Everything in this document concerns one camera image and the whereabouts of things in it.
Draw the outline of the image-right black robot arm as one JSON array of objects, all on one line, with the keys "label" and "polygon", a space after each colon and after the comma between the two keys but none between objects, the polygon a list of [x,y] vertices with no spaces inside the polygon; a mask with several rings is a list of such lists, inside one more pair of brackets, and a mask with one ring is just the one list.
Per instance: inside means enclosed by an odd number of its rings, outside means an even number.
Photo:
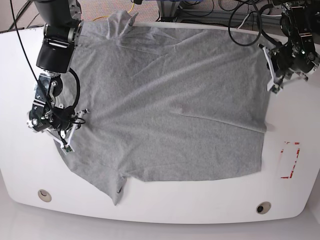
[{"label": "image-right black robot arm", "polygon": [[[279,26],[287,37],[282,43],[263,30],[262,14],[266,9],[282,9]],[[308,81],[320,66],[320,55],[316,51],[314,34],[320,33],[320,2],[318,0],[274,0],[255,9],[258,36],[263,36],[274,48],[259,44],[267,61],[271,79],[267,91],[278,94],[284,85],[297,80]]]}]

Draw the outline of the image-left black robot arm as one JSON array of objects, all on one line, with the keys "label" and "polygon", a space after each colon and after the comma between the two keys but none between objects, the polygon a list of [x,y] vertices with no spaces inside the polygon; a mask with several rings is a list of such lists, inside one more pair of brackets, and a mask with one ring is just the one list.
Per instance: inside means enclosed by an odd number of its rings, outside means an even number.
[{"label": "image-left black robot arm", "polygon": [[[77,0],[36,0],[35,6],[45,22],[43,41],[36,66],[42,69],[37,77],[32,108],[27,114],[27,126],[34,132],[46,132],[60,148],[69,153],[72,136],[85,120],[88,110],[75,111],[80,99],[80,80],[71,62],[83,28],[82,9]],[[62,93],[62,74],[75,79],[76,95],[72,105],[57,103]]]}]

